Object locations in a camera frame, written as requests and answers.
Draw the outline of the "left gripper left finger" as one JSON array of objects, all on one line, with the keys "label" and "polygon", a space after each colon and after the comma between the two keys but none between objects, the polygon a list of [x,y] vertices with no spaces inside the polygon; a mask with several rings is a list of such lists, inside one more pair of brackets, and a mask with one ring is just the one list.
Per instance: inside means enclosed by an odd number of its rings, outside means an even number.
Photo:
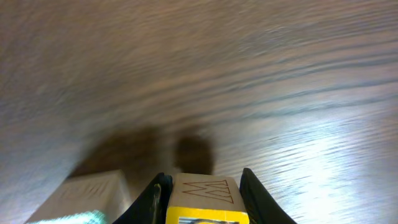
[{"label": "left gripper left finger", "polygon": [[165,224],[172,189],[172,176],[158,173],[113,224]]}]

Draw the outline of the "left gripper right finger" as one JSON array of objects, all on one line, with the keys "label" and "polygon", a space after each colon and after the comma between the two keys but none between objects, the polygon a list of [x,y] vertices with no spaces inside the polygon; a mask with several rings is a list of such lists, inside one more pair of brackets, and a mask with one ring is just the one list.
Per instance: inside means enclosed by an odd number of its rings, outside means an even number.
[{"label": "left gripper right finger", "polygon": [[296,224],[249,168],[243,169],[239,191],[250,224]]}]

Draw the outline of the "yellow S block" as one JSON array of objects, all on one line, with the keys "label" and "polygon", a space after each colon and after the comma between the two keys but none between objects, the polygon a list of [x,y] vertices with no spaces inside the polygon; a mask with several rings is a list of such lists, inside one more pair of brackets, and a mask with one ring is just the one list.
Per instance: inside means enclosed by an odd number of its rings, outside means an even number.
[{"label": "yellow S block", "polygon": [[233,178],[179,173],[173,176],[165,222],[249,224],[249,216]]}]

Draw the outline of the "green R block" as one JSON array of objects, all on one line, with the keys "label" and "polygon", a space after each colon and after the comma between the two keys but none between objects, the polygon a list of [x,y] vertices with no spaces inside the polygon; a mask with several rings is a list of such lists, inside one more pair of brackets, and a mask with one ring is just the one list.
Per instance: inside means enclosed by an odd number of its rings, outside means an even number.
[{"label": "green R block", "polygon": [[112,223],[132,204],[120,170],[67,179],[27,223]]}]

